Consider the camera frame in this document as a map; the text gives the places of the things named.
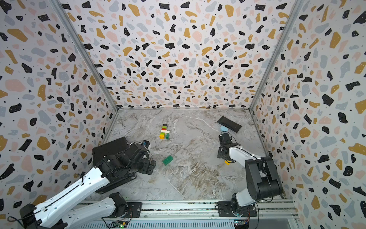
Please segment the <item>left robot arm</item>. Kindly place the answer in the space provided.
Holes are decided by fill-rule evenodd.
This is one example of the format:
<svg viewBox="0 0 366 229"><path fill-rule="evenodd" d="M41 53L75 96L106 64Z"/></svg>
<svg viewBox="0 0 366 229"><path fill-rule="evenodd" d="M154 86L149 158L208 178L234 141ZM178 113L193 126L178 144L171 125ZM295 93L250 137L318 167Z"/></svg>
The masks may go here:
<svg viewBox="0 0 366 229"><path fill-rule="evenodd" d="M76 229L97 218L132 217L133 211L119 193L75 209L93 192L105 193L128 183L136 173L151 175L156 162L149 156L149 141L134 142L116 154L104 155L88 173L54 197L20 210L18 223L24 229Z"/></svg>

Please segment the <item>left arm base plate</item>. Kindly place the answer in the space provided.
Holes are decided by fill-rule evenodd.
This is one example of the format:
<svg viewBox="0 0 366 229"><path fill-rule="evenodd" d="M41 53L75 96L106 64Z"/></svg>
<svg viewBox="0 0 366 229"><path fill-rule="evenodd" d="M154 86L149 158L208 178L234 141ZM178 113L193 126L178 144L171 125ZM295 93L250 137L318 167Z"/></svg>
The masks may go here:
<svg viewBox="0 0 366 229"><path fill-rule="evenodd" d="M127 202L124 209L116 209L111 215L103 217L103 219L127 220L139 218L142 211L142 205L142 202Z"/></svg>

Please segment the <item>dark green long lego brick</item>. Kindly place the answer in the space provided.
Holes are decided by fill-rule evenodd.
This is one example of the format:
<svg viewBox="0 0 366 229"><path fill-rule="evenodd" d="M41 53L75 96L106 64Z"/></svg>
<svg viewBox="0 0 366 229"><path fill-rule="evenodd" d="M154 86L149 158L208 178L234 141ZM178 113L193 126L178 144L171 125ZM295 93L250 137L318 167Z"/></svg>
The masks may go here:
<svg viewBox="0 0 366 229"><path fill-rule="evenodd" d="M163 164L165 165L165 166L167 166L169 163L171 163L173 161L173 157L172 156L168 156L167 158L165 158L164 160L163 160Z"/></svg>

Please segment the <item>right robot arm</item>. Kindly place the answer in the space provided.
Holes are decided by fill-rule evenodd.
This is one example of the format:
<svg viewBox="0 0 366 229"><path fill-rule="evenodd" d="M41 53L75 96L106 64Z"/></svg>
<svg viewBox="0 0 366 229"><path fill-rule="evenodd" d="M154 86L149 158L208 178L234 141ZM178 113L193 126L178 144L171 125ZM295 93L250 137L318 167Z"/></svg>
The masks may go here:
<svg viewBox="0 0 366 229"><path fill-rule="evenodd" d="M228 132L219 135L217 157L227 164L239 163L246 170L246 188L231 198L231 211L238 216L250 213L255 203L273 199L283 193L276 165L269 156L256 156L240 144L233 142Z"/></svg>

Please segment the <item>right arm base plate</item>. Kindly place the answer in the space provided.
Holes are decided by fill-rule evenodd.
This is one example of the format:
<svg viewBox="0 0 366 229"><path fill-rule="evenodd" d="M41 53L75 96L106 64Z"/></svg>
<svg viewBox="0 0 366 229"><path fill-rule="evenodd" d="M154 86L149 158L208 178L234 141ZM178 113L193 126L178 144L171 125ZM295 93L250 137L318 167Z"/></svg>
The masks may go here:
<svg viewBox="0 0 366 229"><path fill-rule="evenodd" d="M215 209L219 217L257 217L255 206L240 207L230 201L219 201Z"/></svg>

